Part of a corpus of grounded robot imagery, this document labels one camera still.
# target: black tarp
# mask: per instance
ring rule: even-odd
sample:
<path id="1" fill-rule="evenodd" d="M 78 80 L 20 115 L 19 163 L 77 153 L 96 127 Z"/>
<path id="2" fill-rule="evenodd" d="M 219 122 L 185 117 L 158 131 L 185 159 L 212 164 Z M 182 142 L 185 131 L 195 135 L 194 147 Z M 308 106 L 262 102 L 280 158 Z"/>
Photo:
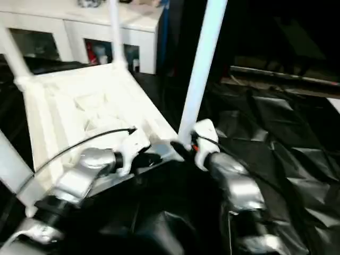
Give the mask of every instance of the black tarp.
<path id="1" fill-rule="evenodd" d="M 168 88 L 162 95 L 158 84 L 140 83 L 178 126 L 186 90 Z M 256 181 L 275 232 L 290 253 L 338 254 L 340 118 L 330 103 L 208 86 L 199 115 L 206 117 L 220 143 L 261 176 Z M 208 173 L 189 162 L 172 162 L 89 199 L 56 252 L 228 254 L 227 237 L 220 232 L 222 202 Z"/>

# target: white plastic chair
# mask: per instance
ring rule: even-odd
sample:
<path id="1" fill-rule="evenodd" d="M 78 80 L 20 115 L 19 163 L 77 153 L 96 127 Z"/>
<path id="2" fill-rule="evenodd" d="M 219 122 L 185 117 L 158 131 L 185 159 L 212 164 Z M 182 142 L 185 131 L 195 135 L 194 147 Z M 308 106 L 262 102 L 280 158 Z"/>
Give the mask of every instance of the white plastic chair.
<path id="1" fill-rule="evenodd" d="M 108 115 L 114 114 L 128 126 L 143 129 L 152 139 L 177 138 L 176 132 L 126 68 L 116 0 L 110 1 L 110 19 L 114 49 L 112 63 L 43 75 L 30 73 L 10 32 L 0 25 L 6 60 L 15 75 L 15 84 L 24 95 L 35 168 L 60 150 L 85 138 L 79 122 L 81 116 L 76 116 L 75 111 L 72 114 L 66 108 L 66 105 L 72 107 L 68 98 L 76 101 L 86 96 L 86 103 L 89 104 L 98 99 L 96 95 L 105 92 L 105 100 L 110 98 L 110 106 L 114 106 L 107 109 Z M 38 177 L 45 188 L 50 187 L 63 173 L 62 162 L 63 158 L 55 160 Z"/>
<path id="2" fill-rule="evenodd" d="M 197 120 L 226 5 L 227 0 L 208 0 L 207 3 L 178 134 L 179 140 L 187 145 L 190 144 L 190 131 Z M 53 116 L 47 102 L 46 90 L 56 86 L 70 87 L 74 88 L 74 91 L 78 91 L 85 84 L 86 89 L 90 90 L 94 88 L 92 84 L 98 85 L 100 80 L 111 86 L 112 95 L 117 100 L 120 112 L 127 119 L 132 120 L 137 127 L 142 128 L 146 134 L 155 135 L 161 139 L 177 138 L 177 134 L 127 71 L 119 32 L 116 0 L 110 0 L 110 10 L 115 49 L 113 63 L 38 76 L 33 76 L 29 72 L 12 36 L 0 24 L 0 38 L 6 52 L 7 62 L 15 75 L 15 83 L 24 94 L 36 167 L 58 152 L 56 131 L 67 130 L 68 128 L 65 126 L 74 126 L 66 122 L 65 126 L 58 129 L 53 125 Z M 9 160 L 12 162 L 0 165 L 3 166 L 0 169 L 0 179 L 16 193 L 19 184 L 30 174 L 29 169 L 27 166 L 23 166 L 19 155 L 12 153 L 13 148 L 3 135 L 0 135 L 0 143 L 1 150 L 8 150 L 8 153 L 0 154 L 0 163 L 8 163 Z M 21 167 L 21 171 L 11 172 L 12 167 L 15 166 Z M 51 183 L 62 171 L 61 161 L 56 160 L 49 167 L 50 176 L 45 176 L 45 178 Z M 41 188 L 37 182 L 33 182 L 32 186 L 32 189 L 25 190 L 24 194 L 19 197 L 26 206 L 31 205 L 32 198 L 36 200 L 41 194 Z"/>

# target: black cable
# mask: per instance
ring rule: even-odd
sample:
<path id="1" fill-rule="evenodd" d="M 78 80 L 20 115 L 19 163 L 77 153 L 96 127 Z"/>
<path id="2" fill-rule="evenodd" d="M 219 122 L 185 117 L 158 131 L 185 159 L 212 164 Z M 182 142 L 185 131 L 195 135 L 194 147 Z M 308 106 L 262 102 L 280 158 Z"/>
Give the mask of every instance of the black cable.
<path id="1" fill-rule="evenodd" d="M 212 139 L 210 139 L 210 138 L 202 137 L 202 136 L 198 135 L 197 133 L 194 133 L 194 136 L 195 136 L 195 135 L 196 135 L 197 137 L 200 137 L 200 138 L 202 138 L 202 139 L 204 139 L 204 140 L 207 140 L 207 141 L 213 143 L 213 144 L 216 145 L 220 150 L 222 150 L 224 153 L 229 154 L 230 156 L 232 156 L 233 158 L 235 158 L 241 165 L 243 165 L 244 167 L 246 167 L 247 169 L 249 169 L 248 166 L 247 166 L 247 164 L 246 164 L 243 160 L 241 160 L 241 159 L 239 159 L 238 157 L 236 157 L 233 153 L 231 153 L 230 151 L 228 151 L 223 145 L 219 144 L 218 142 L 216 142 L 216 141 L 214 141 L 214 140 L 212 140 Z M 255 172 L 250 172 L 249 170 L 248 170 L 248 173 L 249 173 L 251 176 L 253 176 L 253 177 L 255 177 L 255 178 L 257 178 L 257 179 L 263 181 L 264 183 L 266 183 L 268 186 L 270 186 L 273 190 L 275 190 L 278 194 L 280 194 L 280 195 L 285 199 L 285 196 L 284 196 L 283 192 L 282 192 L 278 187 L 276 187 L 275 185 L 273 185 L 272 183 L 270 183 L 269 181 L 267 181 L 265 178 L 263 178 L 261 175 L 255 173 Z"/>
<path id="2" fill-rule="evenodd" d="M 104 135 L 107 135 L 107 134 L 112 134 L 112 133 L 117 133 L 117 132 L 129 132 L 129 134 L 132 134 L 134 131 L 136 130 L 136 128 L 130 128 L 130 129 L 116 129 L 116 130 L 110 130 L 110 131 L 106 131 L 106 132 L 103 132 L 103 133 L 100 133 L 100 134 L 96 134 L 94 135 L 93 137 L 89 137 L 89 138 L 86 138 L 74 145 L 71 145 L 65 149 L 63 149 L 62 151 L 60 151 L 57 155 L 55 155 L 54 157 L 52 157 L 51 159 L 47 160 L 45 163 L 43 163 L 37 170 L 35 173 L 33 173 L 31 176 L 27 177 L 27 179 L 25 181 L 22 182 L 22 184 L 20 185 L 17 193 L 13 193 L 9 202 L 7 203 L 7 205 L 5 206 L 5 210 L 4 212 L 2 213 L 1 215 L 1 218 L 0 218 L 0 233 L 3 231 L 4 227 L 5 227 L 5 224 L 6 224 L 6 221 L 10 215 L 10 212 L 16 202 L 16 197 L 20 195 L 20 193 L 26 188 L 26 186 L 30 183 L 30 181 L 36 176 L 38 175 L 46 166 L 48 166 L 53 160 L 55 160 L 56 158 L 64 155 L 66 152 L 72 150 L 73 148 L 75 147 L 78 147 L 88 141 L 91 141 L 95 138 L 98 138 L 98 137 L 102 137 Z"/>

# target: white cabinet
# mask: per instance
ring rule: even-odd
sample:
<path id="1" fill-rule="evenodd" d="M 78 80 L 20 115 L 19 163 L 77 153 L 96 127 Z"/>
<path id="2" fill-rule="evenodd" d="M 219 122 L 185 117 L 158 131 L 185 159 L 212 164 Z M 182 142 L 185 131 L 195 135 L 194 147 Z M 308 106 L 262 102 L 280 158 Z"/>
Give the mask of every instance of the white cabinet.
<path id="1" fill-rule="evenodd" d="M 110 41 L 110 27 L 77 21 L 65 21 L 74 59 L 88 63 L 86 39 Z M 140 72 L 156 73 L 157 33 L 133 29 L 121 29 L 123 44 L 138 46 Z"/>
<path id="2" fill-rule="evenodd" d="M 123 44 L 138 48 L 142 73 L 156 73 L 163 10 L 163 6 L 118 5 Z M 51 59 L 88 63 L 86 39 L 111 42 L 108 1 L 98 8 L 80 8 L 76 0 L 0 0 L 0 21 L 12 30 L 24 55 L 32 55 L 28 54 L 32 48 L 39 51 L 40 46 L 29 42 L 43 37 L 50 41 L 47 48 L 55 48 Z"/>
<path id="3" fill-rule="evenodd" d="M 0 12 L 0 21 L 9 28 L 23 54 L 34 54 L 34 38 L 44 38 L 46 48 L 52 52 L 55 47 L 56 57 L 61 61 L 73 61 L 64 21 L 40 16 Z"/>

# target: countertop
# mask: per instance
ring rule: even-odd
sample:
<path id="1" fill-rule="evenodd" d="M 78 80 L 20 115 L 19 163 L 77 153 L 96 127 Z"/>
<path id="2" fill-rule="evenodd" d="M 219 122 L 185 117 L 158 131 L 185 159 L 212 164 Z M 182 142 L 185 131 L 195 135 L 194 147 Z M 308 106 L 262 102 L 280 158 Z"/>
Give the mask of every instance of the countertop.
<path id="1" fill-rule="evenodd" d="M 77 0 L 1 0 L 0 12 L 10 12 L 86 23 L 110 25 L 109 2 L 98 8 L 81 8 Z M 122 28 L 156 32 L 163 6 L 119 4 Z"/>

